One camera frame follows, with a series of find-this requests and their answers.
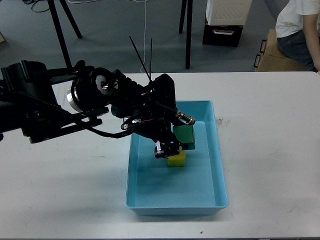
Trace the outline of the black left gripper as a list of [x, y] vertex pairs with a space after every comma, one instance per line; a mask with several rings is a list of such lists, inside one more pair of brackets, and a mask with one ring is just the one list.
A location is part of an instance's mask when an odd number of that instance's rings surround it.
[[115, 117], [123, 118], [121, 129], [156, 142], [156, 159], [179, 155], [182, 144], [173, 134], [171, 125], [194, 125], [196, 120], [177, 109], [174, 80], [163, 73], [142, 86], [122, 73], [116, 76], [117, 89], [111, 112]]

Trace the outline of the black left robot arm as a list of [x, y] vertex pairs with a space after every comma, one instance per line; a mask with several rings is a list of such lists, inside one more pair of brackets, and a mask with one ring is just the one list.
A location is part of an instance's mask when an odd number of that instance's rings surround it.
[[138, 134], [169, 158], [195, 149], [195, 119], [178, 110], [175, 83], [162, 74], [142, 86], [120, 70], [47, 69], [23, 60], [1, 69], [0, 131], [21, 129], [31, 143], [82, 130], [107, 138]]

